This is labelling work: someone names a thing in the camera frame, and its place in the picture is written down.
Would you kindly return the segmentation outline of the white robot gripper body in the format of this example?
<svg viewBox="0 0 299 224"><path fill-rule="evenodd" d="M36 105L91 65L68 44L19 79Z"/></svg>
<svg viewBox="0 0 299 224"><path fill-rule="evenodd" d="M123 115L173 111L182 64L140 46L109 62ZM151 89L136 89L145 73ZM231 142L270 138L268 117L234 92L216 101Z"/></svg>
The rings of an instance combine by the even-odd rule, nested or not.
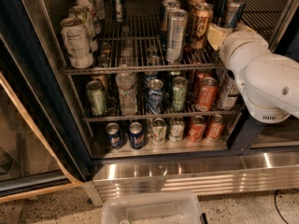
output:
<svg viewBox="0 0 299 224"><path fill-rule="evenodd" d="M253 59L269 53L268 43L256 32L238 31L228 35L220 48L220 58L234 74Z"/></svg>

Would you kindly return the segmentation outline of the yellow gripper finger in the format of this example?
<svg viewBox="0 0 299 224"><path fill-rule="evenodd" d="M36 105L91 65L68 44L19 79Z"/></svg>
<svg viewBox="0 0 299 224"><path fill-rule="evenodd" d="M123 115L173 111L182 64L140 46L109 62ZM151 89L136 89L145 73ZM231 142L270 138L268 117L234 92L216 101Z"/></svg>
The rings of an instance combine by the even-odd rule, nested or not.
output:
<svg viewBox="0 0 299 224"><path fill-rule="evenodd" d="M235 30L237 32L252 32L255 33L255 30L253 30L252 28L250 28L249 26L247 26L246 24L240 22L236 27Z"/></svg>
<svg viewBox="0 0 299 224"><path fill-rule="evenodd" d="M232 31L232 28L222 28L215 23L210 23L207 30L207 41L214 50L219 50L223 40Z"/></svg>

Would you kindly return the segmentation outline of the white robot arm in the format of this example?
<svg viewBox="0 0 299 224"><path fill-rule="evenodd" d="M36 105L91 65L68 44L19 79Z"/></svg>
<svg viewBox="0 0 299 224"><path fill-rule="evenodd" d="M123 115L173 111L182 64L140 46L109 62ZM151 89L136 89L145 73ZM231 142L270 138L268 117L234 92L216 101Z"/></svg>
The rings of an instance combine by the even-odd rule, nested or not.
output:
<svg viewBox="0 0 299 224"><path fill-rule="evenodd" d="M221 28L211 23L207 41L216 50L252 117L263 123L299 118L299 63L268 48L248 26Z"/></svg>

